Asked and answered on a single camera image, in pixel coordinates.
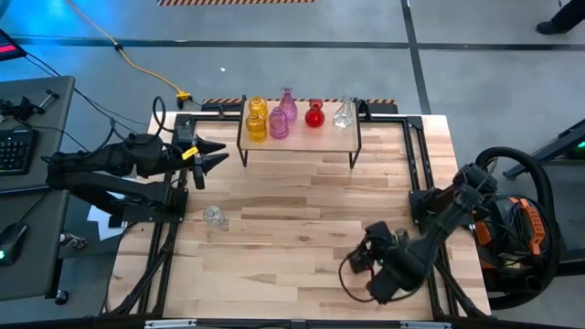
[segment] person's foot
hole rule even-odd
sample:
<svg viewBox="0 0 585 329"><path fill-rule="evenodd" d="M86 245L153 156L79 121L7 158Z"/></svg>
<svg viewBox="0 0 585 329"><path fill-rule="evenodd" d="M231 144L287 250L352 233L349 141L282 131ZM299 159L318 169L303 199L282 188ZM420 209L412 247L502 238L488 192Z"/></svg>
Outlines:
<svg viewBox="0 0 585 329"><path fill-rule="evenodd" d="M556 34L565 34L568 30L561 30L556 28L551 21L538 23L537 32L546 36L552 36Z"/></svg>

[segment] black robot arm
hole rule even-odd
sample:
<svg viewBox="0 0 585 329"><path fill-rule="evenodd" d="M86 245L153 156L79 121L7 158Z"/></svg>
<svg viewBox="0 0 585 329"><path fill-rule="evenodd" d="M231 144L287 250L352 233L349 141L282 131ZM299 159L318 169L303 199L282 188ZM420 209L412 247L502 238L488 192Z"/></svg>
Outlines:
<svg viewBox="0 0 585 329"><path fill-rule="evenodd" d="M210 153L226 145L199 137L187 142L178 137L180 131L175 130L173 143L163 143L158 135L138 134L90 153L55 153L48 159L47 184L69 190L111 214L111 227L119 227L122 222L182 221L188 193L184 184L173 187L170 181L142 184L121 178L134 169L141 177L172 175L188 169L193 172L196 188L205 188L204 175L228 157ZM108 192L125 198L118 199Z"/></svg>
<svg viewBox="0 0 585 329"><path fill-rule="evenodd" d="M451 186L444 190L433 188L413 204L413 216L424 222L421 238L410 239L405 229L392 234L383 221L373 224L366 228L364 240L349 255L352 271L366 271L375 262L381 266L367 284L370 295L381 304L391 302L398 289L406 292L418 289L431 275L438 247L496 189L497 181L482 167L466 165Z"/></svg>

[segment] concrete floor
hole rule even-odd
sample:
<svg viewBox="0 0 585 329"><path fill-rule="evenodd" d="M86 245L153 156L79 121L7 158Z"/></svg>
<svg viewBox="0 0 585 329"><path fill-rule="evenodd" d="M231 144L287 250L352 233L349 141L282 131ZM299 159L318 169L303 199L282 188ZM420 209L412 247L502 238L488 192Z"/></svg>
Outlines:
<svg viewBox="0 0 585 329"><path fill-rule="evenodd" d="M135 62L162 73L198 100L235 98L242 93L277 97L282 85L292 85L300 98L334 98L347 93L361 98L394 98L400 113L421 113L417 92L421 81L413 73L408 49L411 40L400 0L190 7L159 7L154 0L76 3L118 38L369 43L369 48L361 49L315 45L127 48ZM585 44L585 25L560 37L534 32L535 23L558 10L558 0L410 0L409 4L420 43ZM26 50L60 74L74 76L80 90L122 115L148 122L155 95L174 104L172 89L129 67L109 47L31 45L40 37L101 37L61 0L15 0L0 17L0 27L14 37L32 37L33 41L24 45ZM532 152L581 120L584 55L583 51L558 50L421 50L423 87L430 109L433 114L447 115L459 164L471 162L490 146ZM45 76L23 59L0 62L0 72L0 80ZM141 125L133 127L144 130ZM106 119L76 96L66 129L91 148L109 128ZM62 149L76 148L64 139ZM507 165L500 163L497 173ZM585 189L582 169L553 167L548 171L555 188L557 216L580 219L583 205L579 196ZM534 193L526 176L501 183L506 191ZM75 200L71 204L67 226L83 227L87 205ZM61 282L62 288L71 292L67 305L57 307L40 298L0 302L0 323L30 320L30 314L36 320L96 314L112 268L115 243L103 249L111 253L66 261ZM533 302L495 315L582 327L584 291L581 277L556 279Z"/></svg>

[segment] black desk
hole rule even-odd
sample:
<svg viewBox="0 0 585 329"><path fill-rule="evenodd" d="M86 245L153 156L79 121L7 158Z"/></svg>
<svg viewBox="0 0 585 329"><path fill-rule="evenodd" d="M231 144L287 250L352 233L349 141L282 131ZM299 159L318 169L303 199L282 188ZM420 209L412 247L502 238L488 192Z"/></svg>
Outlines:
<svg viewBox="0 0 585 329"><path fill-rule="evenodd" d="M74 84L72 77L0 82L0 98L18 104L22 96L27 96L39 105L47 96L45 90L55 91L60 98L48 104L45 114L34 114L28 123L63 130ZM0 124L0 129L11 129L17 125L7 121ZM45 184L47 164L40 160L40 156L52 155L59 150L62 133L39 129L38 137L29 174L0 177L0 190ZM17 222L44 193L41 190L0 195L0 230ZM62 263L58 260L59 233L63 229L68 199L67 191L51 191L27 217L29 228L20 258L12 266L0 267L0 301L39 295L55 297Z"/></svg>

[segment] keyboard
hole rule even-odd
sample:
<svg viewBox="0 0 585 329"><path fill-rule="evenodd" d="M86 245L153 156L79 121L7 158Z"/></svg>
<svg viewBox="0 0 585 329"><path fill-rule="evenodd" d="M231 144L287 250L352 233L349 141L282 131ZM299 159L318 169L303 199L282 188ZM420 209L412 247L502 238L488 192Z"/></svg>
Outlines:
<svg viewBox="0 0 585 329"><path fill-rule="evenodd" d="M0 176L28 174L37 138L30 128L0 131Z"/></svg>

